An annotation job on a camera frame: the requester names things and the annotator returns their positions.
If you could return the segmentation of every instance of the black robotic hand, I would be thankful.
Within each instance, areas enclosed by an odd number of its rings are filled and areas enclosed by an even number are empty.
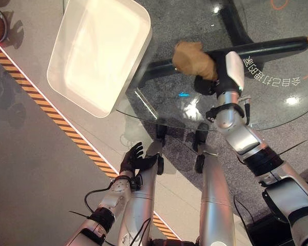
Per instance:
[[[143,146],[139,142],[133,146],[124,156],[124,159],[121,163],[120,173],[122,171],[132,171],[135,172],[136,169],[146,170],[151,168],[158,159],[158,154],[143,158]]]

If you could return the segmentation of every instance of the white tray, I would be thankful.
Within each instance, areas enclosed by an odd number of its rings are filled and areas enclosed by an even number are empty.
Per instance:
[[[106,117],[125,93],[150,39],[149,14],[133,0],[70,0],[48,82],[90,114]]]

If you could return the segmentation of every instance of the glass table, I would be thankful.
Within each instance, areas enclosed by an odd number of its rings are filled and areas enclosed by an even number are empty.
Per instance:
[[[118,111],[178,128],[210,124],[205,113],[216,96],[197,92],[195,77],[178,73],[171,63],[175,44],[186,40],[201,41],[208,54],[225,49],[241,56],[242,97],[251,97],[254,129],[273,128],[308,112],[308,1],[136,2],[149,12],[152,39]],[[209,127],[215,130],[214,124]]]

